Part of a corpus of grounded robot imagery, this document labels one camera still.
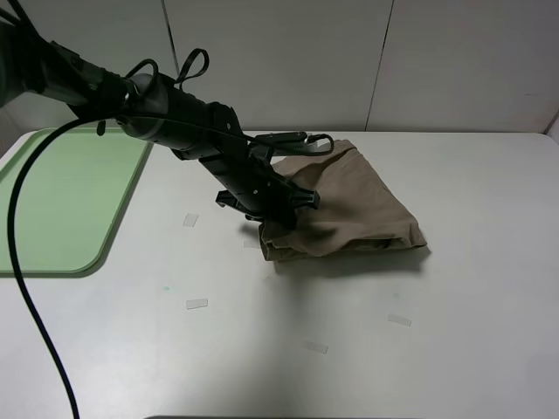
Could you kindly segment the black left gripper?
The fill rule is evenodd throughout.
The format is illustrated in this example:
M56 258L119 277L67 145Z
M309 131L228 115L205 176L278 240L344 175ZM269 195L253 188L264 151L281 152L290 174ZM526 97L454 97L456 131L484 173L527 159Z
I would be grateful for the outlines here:
M298 208L319 208L321 199L316 191L304 189L279 175L267 159L251 153L220 154L204 157L199 162L224 186L217 193L217 205L241 212L250 220L294 230Z

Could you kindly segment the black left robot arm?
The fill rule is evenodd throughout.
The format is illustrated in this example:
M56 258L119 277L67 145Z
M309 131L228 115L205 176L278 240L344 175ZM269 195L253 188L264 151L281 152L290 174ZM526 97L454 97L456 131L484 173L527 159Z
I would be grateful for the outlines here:
M251 137L232 107L205 103L183 90L192 62L205 50L194 50L176 79L160 73L150 58L121 76L45 41L19 2L10 5L12 13L1 12L3 105L33 93L66 104L83 123L113 119L133 138L164 146L181 161L200 161L224 186L217 204L249 220L271 220L294 229L298 208L318 208L317 192L296 185L271 165L275 153L310 155L308 144L317 136L294 132Z

